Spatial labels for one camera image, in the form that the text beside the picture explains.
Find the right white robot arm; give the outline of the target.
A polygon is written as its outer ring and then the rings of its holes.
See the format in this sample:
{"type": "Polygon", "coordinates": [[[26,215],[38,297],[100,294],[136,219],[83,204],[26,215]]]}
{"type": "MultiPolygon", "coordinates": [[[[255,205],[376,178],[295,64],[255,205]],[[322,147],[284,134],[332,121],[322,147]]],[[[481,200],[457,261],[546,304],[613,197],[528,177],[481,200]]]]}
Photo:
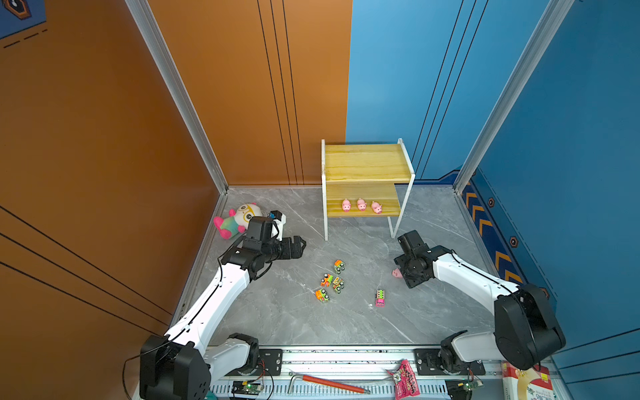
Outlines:
{"type": "Polygon", "coordinates": [[[545,291],[495,277],[443,246],[430,248],[413,230],[398,238],[403,254],[394,262],[409,288],[436,279],[451,284],[491,312],[494,329],[466,330],[443,339],[435,368],[464,373],[472,363],[501,360],[529,369],[566,346],[566,338],[545,291]]]}

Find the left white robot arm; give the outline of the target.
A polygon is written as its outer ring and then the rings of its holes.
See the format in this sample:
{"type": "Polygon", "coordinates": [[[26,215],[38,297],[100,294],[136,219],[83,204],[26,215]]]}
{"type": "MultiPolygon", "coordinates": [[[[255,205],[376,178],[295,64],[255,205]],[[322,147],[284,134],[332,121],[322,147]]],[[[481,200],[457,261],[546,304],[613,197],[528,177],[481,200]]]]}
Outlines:
{"type": "Polygon", "coordinates": [[[286,217],[272,211],[255,217],[218,257],[218,271],[195,304],[175,325],[144,343],[138,396],[141,399],[204,399],[213,383],[232,371],[251,373],[258,366],[259,342],[234,333],[213,350],[208,345],[236,298],[262,278],[278,260],[303,256],[306,242],[286,238],[286,217]]]}

